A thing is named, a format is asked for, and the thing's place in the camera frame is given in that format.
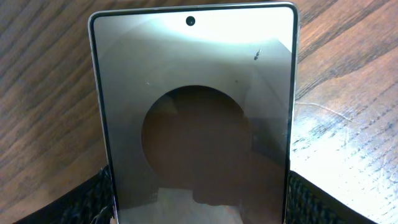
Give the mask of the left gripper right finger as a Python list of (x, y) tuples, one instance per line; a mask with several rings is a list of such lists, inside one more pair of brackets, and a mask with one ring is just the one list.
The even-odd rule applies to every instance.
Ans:
[(286, 224), (376, 224), (294, 171), (289, 172)]

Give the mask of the Galaxy smartphone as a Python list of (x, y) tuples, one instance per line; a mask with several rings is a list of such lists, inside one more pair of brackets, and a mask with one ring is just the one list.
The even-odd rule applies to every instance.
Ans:
[(284, 223), (299, 12), (290, 2), (88, 20), (118, 223)]

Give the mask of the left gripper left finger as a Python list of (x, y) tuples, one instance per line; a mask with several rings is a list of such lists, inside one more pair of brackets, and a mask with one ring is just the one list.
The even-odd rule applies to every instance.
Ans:
[(110, 224), (114, 195), (109, 167), (15, 224)]

